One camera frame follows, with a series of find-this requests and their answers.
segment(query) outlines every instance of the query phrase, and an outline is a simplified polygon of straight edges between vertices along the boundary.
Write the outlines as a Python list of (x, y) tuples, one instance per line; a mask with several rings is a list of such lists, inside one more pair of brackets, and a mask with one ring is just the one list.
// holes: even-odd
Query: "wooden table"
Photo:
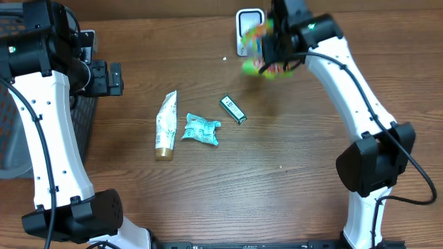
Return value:
[[(417, 132), (413, 156), (443, 191), (443, 11), (334, 15), (384, 106)], [(341, 119), (305, 67), (283, 80), (242, 76), (233, 17), (82, 23), (96, 30), (96, 58), (122, 62), (124, 96), (100, 99), (86, 171), (95, 191), (115, 188), (125, 215), (162, 241), (291, 242), (337, 239), (348, 193), (335, 159), (349, 145)], [(178, 91), (174, 160), (154, 159), (155, 117)], [(220, 107), (229, 94), (248, 116), (239, 126)], [(221, 121), (218, 147), (182, 141), (186, 114)], [(0, 247), (42, 248), (21, 216), (33, 181), (0, 181)], [(393, 194), (427, 199), (412, 166)], [(443, 247), (443, 202), (388, 201), (383, 235), (409, 248)], [(85, 248), (53, 243), (53, 248)]]

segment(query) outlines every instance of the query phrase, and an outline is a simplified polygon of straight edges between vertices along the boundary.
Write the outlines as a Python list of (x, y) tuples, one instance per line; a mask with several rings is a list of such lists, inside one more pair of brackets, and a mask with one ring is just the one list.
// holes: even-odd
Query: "black mount bracket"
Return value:
[[(42, 207), (21, 218), (27, 234), (47, 238), (51, 210)], [(116, 190), (96, 193), (81, 201), (71, 198), (71, 204), (55, 210), (55, 229), (52, 240), (86, 243), (91, 238), (115, 235), (123, 224), (123, 207)]]
[[(394, 125), (389, 133), (410, 154), (415, 131), (410, 123)], [(382, 187), (392, 187), (406, 169), (407, 157), (389, 140), (385, 133), (374, 136), (364, 133), (363, 139), (352, 143), (336, 160), (341, 181), (351, 192), (360, 196)]]
[(8, 82), (29, 73), (42, 77), (57, 71), (68, 76), (70, 92), (85, 97), (123, 94), (121, 65), (94, 61), (93, 31), (77, 33), (69, 26), (63, 5), (49, 0), (23, 3), (25, 31), (0, 39), (0, 77)]

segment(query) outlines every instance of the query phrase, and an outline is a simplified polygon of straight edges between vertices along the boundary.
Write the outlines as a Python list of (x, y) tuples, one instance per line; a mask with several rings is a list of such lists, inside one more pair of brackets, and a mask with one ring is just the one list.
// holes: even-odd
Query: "small box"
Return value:
[(243, 111), (236, 105), (234, 100), (232, 100), (228, 95), (220, 100), (220, 104), (227, 110), (227, 112), (241, 125), (246, 119)]

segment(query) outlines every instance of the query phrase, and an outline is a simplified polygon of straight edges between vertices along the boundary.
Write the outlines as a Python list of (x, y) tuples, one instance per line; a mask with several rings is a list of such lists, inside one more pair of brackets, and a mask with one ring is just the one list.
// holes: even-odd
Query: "gray basket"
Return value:
[[(0, 17), (0, 37), (23, 32), (20, 17)], [(97, 98), (78, 97), (78, 103), (71, 111), (72, 123), (78, 151), (84, 162)], [(0, 179), (32, 178), (33, 165), (30, 160), (28, 143), (20, 115), (12, 96), (6, 87), (0, 88)]]

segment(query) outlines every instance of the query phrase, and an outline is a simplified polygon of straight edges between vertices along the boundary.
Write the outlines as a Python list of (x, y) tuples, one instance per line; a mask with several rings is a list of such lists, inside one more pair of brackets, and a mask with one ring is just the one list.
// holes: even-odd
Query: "black cable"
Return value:
[(40, 117), (37, 116), (37, 114), (35, 114), (34, 109), (31, 107), (26, 98), (13, 85), (7, 83), (2, 77), (0, 77), (0, 83), (5, 87), (7, 87), (8, 89), (10, 89), (20, 99), (20, 101), (23, 102), (23, 105), (27, 108), (31, 118), (33, 119), (33, 122), (35, 123), (35, 128), (37, 128), (37, 133), (39, 134), (40, 137), (44, 160), (46, 162), (46, 171), (48, 172), (49, 192), (51, 193), (51, 219), (49, 221), (48, 236), (46, 238), (46, 243), (44, 244), (44, 248), (49, 249), (54, 232), (55, 209), (57, 208), (57, 199), (55, 195), (56, 190), (55, 190), (53, 170), (51, 167), (51, 159), (49, 158), (48, 145), (46, 144), (46, 139), (44, 137), (42, 125), (40, 124)]
[(110, 247), (112, 249), (120, 249), (118, 246), (116, 246), (113, 243), (110, 243), (108, 241), (99, 241), (97, 243), (94, 243), (94, 244), (88, 246), (86, 249), (98, 248), (99, 246), (107, 246), (107, 247)]
[(74, 97), (74, 102), (72, 103), (72, 105), (69, 107), (70, 110), (74, 110), (75, 107), (77, 106), (78, 103), (78, 93), (74, 93), (73, 94)]
[(274, 63), (290, 62), (290, 61), (300, 59), (304, 56), (316, 56), (316, 57), (320, 57), (320, 58), (326, 59), (328, 61), (331, 61), (331, 62), (335, 63), (336, 65), (338, 65), (341, 70), (344, 70), (351, 77), (352, 81), (355, 83), (355, 86), (359, 90), (359, 93), (360, 93), (361, 97), (363, 98), (363, 101), (365, 102), (369, 113), (371, 114), (371, 116), (374, 119), (374, 121), (376, 122), (376, 124), (387, 135), (389, 140), (398, 148), (398, 150), (401, 153), (403, 153), (408, 158), (408, 160), (414, 165), (415, 169), (417, 169), (417, 171), (423, 176), (424, 180), (426, 181), (426, 183), (428, 183), (428, 186), (431, 189), (432, 198), (429, 201), (415, 201), (415, 200), (410, 200), (410, 199), (398, 197), (398, 196), (383, 196), (376, 201), (375, 211), (374, 211), (374, 219), (372, 220), (372, 248), (374, 249), (375, 248), (375, 227), (377, 225), (377, 215), (378, 215), (379, 207), (380, 207), (380, 204), (382, 201), (390, 199), (390, 200), (397, 200), (397, 201), (402, 201), (405, 203), (410, 203), (410, 204), (415, 204), (415, 205), (430, 205), (430, 204), (434, 203), (435, 200), (437, 199), (437, 190), (435, 189), (435, 186), (434, 186), (434, 183), (432, 182), (432, 180), (429, 178), (429, 176), (426, 174), (426, 172), (422, 169), (422, 167), (420, 167), (420, 165), (417, 163), (417, 161), (415, 161), (415, 159), (400, 145), (400, 143), (397, 141), (397, 139), (395, 139), (394, 136), (391, 135), (389, 133), (389, 131), (380, 122), (378, 115), (374, 112), (374, 109), (371, 107), (369, 99), (366, 96), (364, 90), (361, 88), (359, 81), (357, 80), (355, 75), (351, 72), (351, 70), (345, 64), (339, 62), (337, 59), (334, 59), (332, 57), (329, 57), (327, 55), (320, 54), (320, 53), (313, 53), (313, 52), (294, 53), (286, 58), (276, 59), (272, 62), (266, 63), (259, 70), (259, 73), (260, 74), (263, 73), (266, 69), (268, 69), (268, 67), (270, 67), (270, 65), (272, 65)]
[(80, 35), (80, 24), (78, 23), (77, 17), (75, 17), (74, 12), (68, 7), (65, 7), (64, 9), (65, 9), (66, 13), (68, 13), (72, 17), (72, 19), (74, 20), (75, 27), (77, 28), (77, 33)]

